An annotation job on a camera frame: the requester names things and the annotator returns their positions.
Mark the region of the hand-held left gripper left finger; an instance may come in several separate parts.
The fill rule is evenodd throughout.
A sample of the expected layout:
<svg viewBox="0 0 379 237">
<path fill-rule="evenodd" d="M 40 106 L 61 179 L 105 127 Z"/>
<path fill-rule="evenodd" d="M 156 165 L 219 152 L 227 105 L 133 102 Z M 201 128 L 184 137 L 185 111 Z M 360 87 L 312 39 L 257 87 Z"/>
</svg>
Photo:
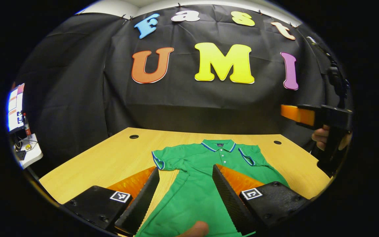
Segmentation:
<svg viewBox="0 0 379 237">
<path fill-rule="evenodd" d="M 159 169 L 147 168 L 107 188 L 93 185 L 63 206 L 105 231 L 137 234 L 160 181 Z"/>
</svg>

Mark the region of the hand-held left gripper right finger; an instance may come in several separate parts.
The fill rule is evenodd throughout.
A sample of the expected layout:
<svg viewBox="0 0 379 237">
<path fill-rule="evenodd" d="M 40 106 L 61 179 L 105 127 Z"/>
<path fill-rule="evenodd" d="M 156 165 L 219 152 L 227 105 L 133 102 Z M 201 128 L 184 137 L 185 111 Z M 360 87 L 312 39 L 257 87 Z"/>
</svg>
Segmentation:
<svg viewBox="0 0 379 237">
<path fill-rule="evenodd" d="M 278 181 L 265 184 L 223 165 L 213 165 L 212 178 L 242 235 L 265 236 L 310 204 L 308 198 Z"/>
</svg>

